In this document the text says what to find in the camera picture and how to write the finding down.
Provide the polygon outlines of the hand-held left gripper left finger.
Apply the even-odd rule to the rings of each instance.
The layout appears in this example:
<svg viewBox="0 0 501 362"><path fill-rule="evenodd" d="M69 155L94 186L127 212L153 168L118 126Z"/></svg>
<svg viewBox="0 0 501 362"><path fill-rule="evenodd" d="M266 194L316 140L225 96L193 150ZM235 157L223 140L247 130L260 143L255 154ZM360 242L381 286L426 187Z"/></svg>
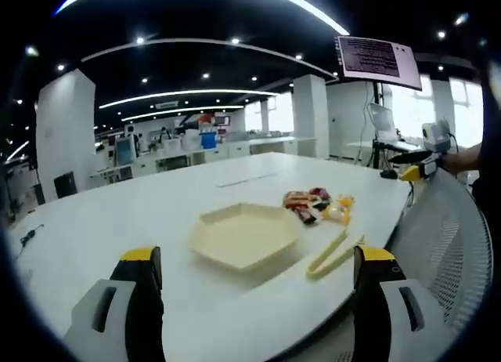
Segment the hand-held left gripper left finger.
<svg viewBox="0 0 501 362"><path fill-rule="evenodd" d="M161 253L135 248L71 310L63 337L78 361L163 361Z"/></svg>

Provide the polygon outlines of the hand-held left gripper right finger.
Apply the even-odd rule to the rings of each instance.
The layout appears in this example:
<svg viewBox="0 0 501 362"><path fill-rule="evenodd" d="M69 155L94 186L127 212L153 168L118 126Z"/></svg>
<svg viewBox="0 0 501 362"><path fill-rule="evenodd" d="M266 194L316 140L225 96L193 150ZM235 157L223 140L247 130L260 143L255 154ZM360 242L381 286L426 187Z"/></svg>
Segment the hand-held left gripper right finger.
<svg viewBox="0 0 501 362"><path fill-rule="evenodd" d="M353 361L440 361L450 330L438 300L382 248L354 248Z"/></svg>

